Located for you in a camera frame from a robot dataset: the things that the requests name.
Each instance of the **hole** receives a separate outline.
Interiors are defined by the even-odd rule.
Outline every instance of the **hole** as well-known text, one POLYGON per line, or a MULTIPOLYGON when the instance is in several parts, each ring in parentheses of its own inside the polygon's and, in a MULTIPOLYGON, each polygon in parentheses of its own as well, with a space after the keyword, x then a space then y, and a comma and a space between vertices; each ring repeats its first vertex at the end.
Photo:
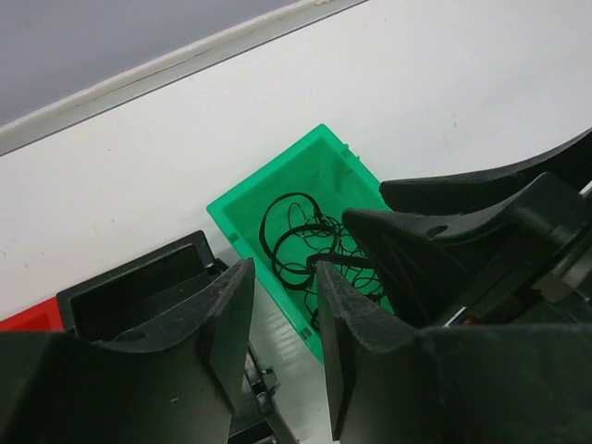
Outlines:
POLYGON ((309 330, 308 328, 305 328, 303 331, 300 332, 300 336, 302 336, 302 339, 307 340, 313 336, 313 333, 311 333, 311 330, 309 330))
POLYGON ((448 229, 448 225, 438 225, 437 227, 430 228, 426 235, 429 239, 434 239, 438 234, 443 233, 448 229))
POLYGON ((143 331, 124 331, 120 335, 117 335, 114 342, 132 342, 134 340, 140 340, 147 338, 148 335, 143 331))

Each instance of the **black mechanical part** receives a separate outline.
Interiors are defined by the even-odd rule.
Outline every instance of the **black mechanical part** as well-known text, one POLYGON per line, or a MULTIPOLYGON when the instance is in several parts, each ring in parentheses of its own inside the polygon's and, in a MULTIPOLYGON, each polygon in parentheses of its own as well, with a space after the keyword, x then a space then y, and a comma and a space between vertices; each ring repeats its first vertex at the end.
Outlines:
POLYGON ((240 261, 109 341, 1 334, 0 442, 227 442, 253 286, 253 261, 240 261))
POLYGON ((251 346, 247 351, 244 375, 246 384, 243 386, 246 387, 243 393, 250 399, 246 401, 248 407, 240 410, 240 417, 233 417, 228 444, 253 444, 264 439, 275 444, 298 444, 274 401, 279 387, 276 374, 272 368, 262 369, 251 346))
POLYGON ((533 285, 590 230, 592 203, 543 173, 470 214, 346 210, 343 223, 406 323, 444 325, 466 307, 508 324, 541 301, 533 285))
POLYGON ((416 329, 317 266, 333 438, 341 444, 584 443, 592 326, 416 329))

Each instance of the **tangled black cord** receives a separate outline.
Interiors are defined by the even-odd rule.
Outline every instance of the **tangled black cord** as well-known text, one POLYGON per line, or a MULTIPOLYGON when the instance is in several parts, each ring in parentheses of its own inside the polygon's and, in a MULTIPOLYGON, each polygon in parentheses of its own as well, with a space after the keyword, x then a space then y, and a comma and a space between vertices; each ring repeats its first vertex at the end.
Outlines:
POLYGON ((365 294, 369 299, 376 303, 380 303, 384 297, 382 284, 378 279, 375 269, 372 264, 364 256, 364 253, 353 240, 352 235, 347 231, 345 226, 340 223, 335 217, 323 214, 317 201, 310 195, 304 192, 289 192, 279 196, 273 203, 271 203, 265 210, 261 226, 259 227, 259 241, 265 255, 271 261, 271 269, 276 278, 288 290, 300 290, 304 295, 304 306, 311 316, 311 327, 318 331, 318 308, 311 309, 309 305, 309 298, 311 295, 316 296, 316 291, 313 290, 315 283, 315 264, 319 261, 329 261, 337 266, 340 273, 347 278, 350 283, 361 293, 365 294), (265 224, 271 209, 278 203, 289 199, 303 197, 313 207, 313 213, 307 216, 304 209, 298 202, 292 202, 288 207, 288 230, 283 233, 276 241, 276 244, 271 248, 265 237, 265 224), (298 226, 293 226, 293 213, 299 211, 302 216, 302 223, 298 226), (311 249, 310 254, 304 264, 298 262, 283 263, 279 260, 278 254, 284 242, 297 236, 301 238, 304 243, 311 249), (330 245, 326 247, 317 247, 311 243, 315 238, 330 238, 330 245), (363 276, 365 270, 371 270, 370 276, 363 276), (294 282, 287 280, 284 274, 293 275, 292 279, 299 278, 300 281, 294 282))

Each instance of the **black plastic fin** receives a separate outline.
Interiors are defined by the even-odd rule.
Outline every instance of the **black plastic fin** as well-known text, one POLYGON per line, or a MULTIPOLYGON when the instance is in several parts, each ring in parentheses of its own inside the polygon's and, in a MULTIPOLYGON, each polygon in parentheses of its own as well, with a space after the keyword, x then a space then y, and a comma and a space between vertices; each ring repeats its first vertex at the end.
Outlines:
POLYGON ((389 180, 380 184, 380 193, 397 212, 473 213, 507 199, 544 172, 583 189, 592 179, 592 129, 523 162, 453 176, 389 180))
POLYGON ((0 335, 2 444, 222 444, 241 390, 253 260, 110 342, 0 335), (23 359, 11 356, 28 350, 23 359))

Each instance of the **green bin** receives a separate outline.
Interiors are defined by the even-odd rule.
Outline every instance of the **green bin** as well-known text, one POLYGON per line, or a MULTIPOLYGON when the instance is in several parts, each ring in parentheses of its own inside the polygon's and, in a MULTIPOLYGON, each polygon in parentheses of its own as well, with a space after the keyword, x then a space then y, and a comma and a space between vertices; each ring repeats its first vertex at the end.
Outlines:
MULTIPOLYGON (((271 271, 270 261, 259 241, 261 220, 278 196, 294 191, 312 195, 324 213, 339 220, 346 208, 386 209, 378 185, 378 180, 348 145, 328 127, 319 125, 207 207, 240 257, 254 258, 257 278, 321 362, 321 340, 311 327, 302 295, 284 289, 271 271)), ((279 208, 267 218, 266 236, 272 246, 286 231, 285 211, 286 208, 279 208)), ((310 254, 296 243, 286 249, 294 257, 300 256, 299 260, 310 254)))

